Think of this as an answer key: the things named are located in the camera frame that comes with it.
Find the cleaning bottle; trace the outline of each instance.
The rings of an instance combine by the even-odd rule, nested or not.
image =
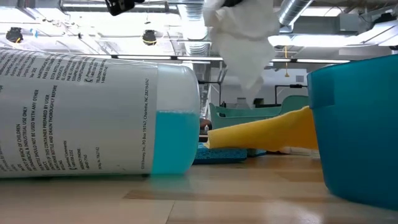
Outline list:
[[[0,105],[0,177],[178,174],[195,158],[187,67],[0,48]]]

